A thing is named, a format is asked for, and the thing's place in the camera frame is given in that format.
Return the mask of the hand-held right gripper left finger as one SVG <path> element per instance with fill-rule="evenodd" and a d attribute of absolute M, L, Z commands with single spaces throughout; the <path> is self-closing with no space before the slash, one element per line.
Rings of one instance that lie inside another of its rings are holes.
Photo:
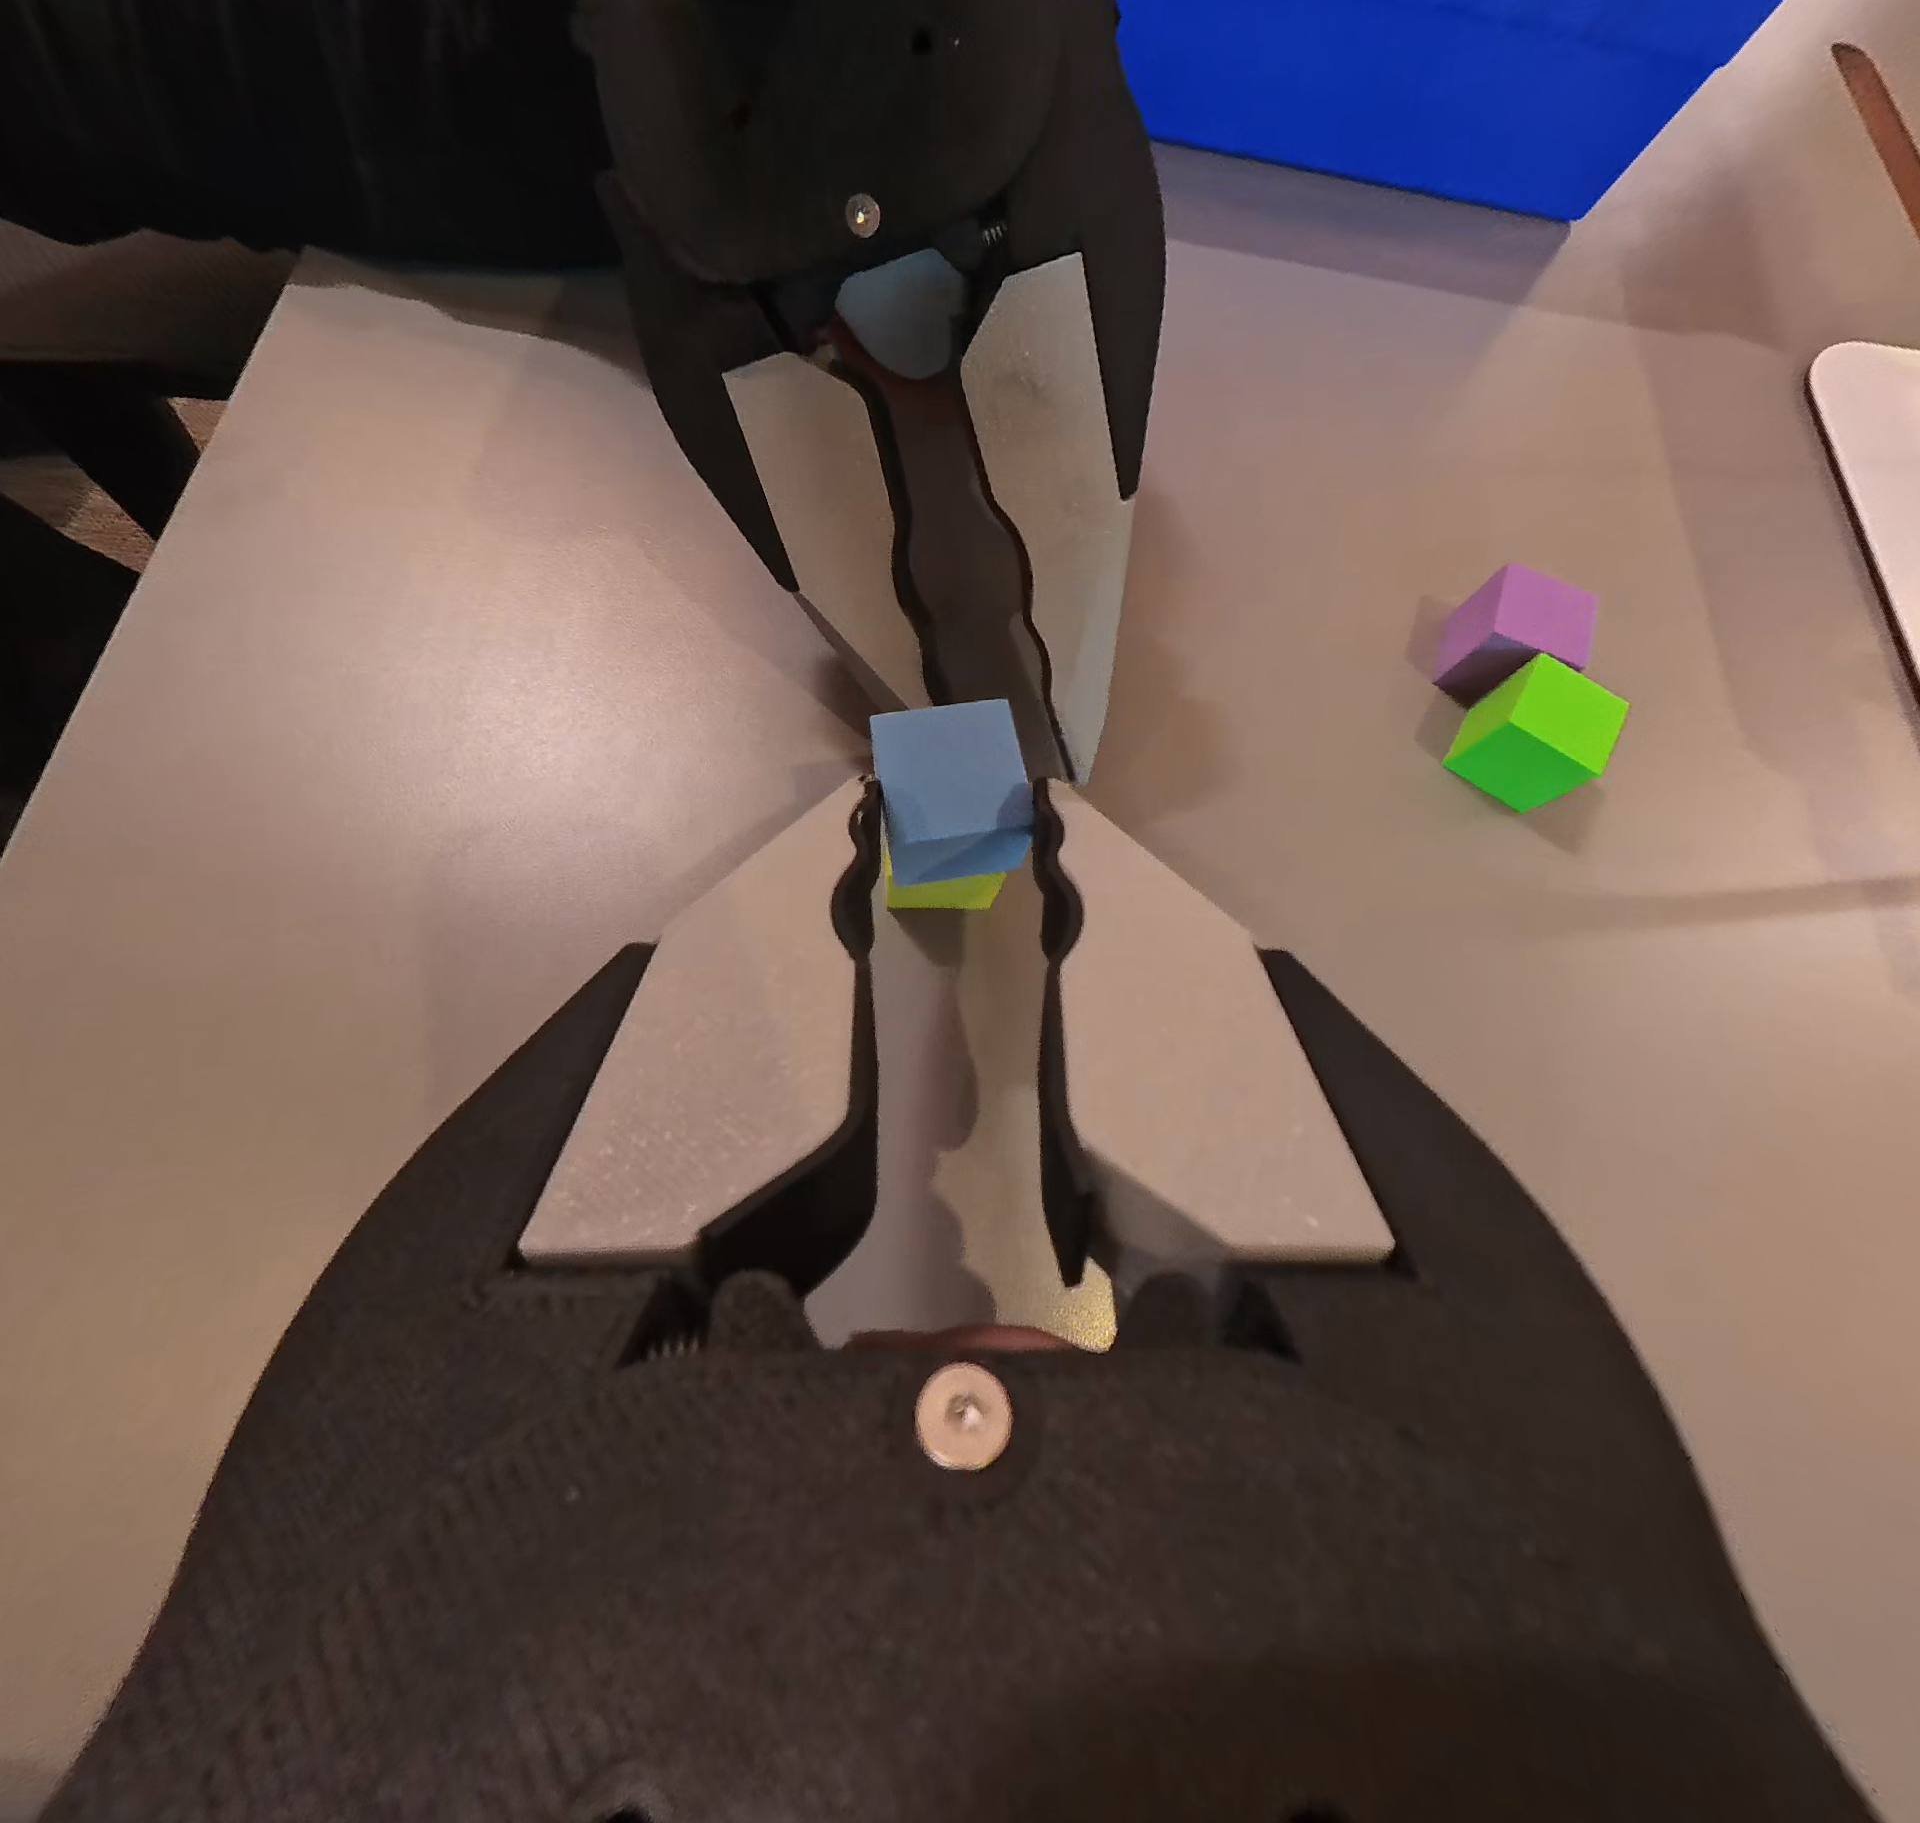
<path fill-rule="evenodd" d="M 850 778 L 685 906 L 517 1237 L 542 1268 L 819 1286 L 879 1204 L 879 787 Z"/>

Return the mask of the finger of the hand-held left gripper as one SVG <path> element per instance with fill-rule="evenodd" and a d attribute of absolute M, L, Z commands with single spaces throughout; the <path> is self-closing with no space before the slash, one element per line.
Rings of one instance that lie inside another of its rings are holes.
<path fill-rule="evenodd" d="M 873 350 L 776 355 L 728 376 L 798 605 L 879 706 L 969 698 L 959 376 Z"/>
<path fill-rule="evenodd" d="M 969 277 L 930 254 L 944 382 L 964 408 L 959 514 L 926 560 L 930 658 L 950 698 L 1006 697 L 1026 763 L 1090 782 L 1110 715 L 1134 502 L 1078 251 L 1009 274 L 962 339 Z"/>

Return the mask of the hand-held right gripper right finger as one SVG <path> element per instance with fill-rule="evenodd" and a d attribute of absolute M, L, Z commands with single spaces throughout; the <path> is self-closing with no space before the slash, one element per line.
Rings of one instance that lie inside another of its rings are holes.
<path fill-rule="evenodd" d="M 1370 1266 L 1394 1236 L 1265 959 L 1069 782 L 1035 787 L 1042 1214 L 1063 1285 Z"/>

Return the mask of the yellow foam cube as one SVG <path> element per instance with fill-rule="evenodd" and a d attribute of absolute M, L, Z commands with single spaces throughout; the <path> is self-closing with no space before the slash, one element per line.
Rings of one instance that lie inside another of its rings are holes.
<path fill-rule="evenodd" d="M 888 911 L 989 911 L 1004 888 L 1004 878 L 1006 872 L 989 872 L 907 882 L 892 872 L 890 849 L 881 849 L 881 888 Z"/>

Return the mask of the light blue foam cube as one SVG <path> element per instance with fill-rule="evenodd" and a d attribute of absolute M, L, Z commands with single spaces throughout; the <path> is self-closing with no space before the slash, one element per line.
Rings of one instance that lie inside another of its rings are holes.
<path fill-rule="evenodd" d="M 1035 801 L 1006 698 L 873 715 L 870 741 L 888 863 L 907 894 L 1026 863 Z"/>

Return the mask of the green foam cube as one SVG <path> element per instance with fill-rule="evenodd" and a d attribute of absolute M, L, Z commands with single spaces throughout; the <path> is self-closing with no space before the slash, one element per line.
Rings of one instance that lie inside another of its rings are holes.
<path fill-rule="evenodd" d="M 1547 653 L 1471 706 L 1444 770 L 1514 813 L 1553 802 L 1604 776 L 1630 703 Z"/>

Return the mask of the purple foam cube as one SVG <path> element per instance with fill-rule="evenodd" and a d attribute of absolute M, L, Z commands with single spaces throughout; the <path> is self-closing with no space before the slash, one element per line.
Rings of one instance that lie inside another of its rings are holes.
<path fill-rule="evenodd" d="M 1448 613 L 1429 680 L 1471 708 L 1538 656 L 1584 675 L 1595 617 L 1593 592 L 1525 564 L 1503 564 Z"/>

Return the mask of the blue plastic bin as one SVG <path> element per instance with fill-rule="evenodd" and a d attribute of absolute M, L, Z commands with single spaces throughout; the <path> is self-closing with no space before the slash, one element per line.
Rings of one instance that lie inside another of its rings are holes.
<path fill-rule="evenodd" d="M 1784 0 L 1116 0 L 1156 140 L 1582 218 Z"/>

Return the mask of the white document stand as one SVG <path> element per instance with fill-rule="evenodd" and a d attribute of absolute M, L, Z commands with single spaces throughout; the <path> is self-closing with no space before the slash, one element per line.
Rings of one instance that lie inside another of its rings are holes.
<path fill-rule="evenodd" d="M 1806 393 L 1890 636 L 1918 691 L 1918 350 L 1835 341 L 1814 355 Z"/>

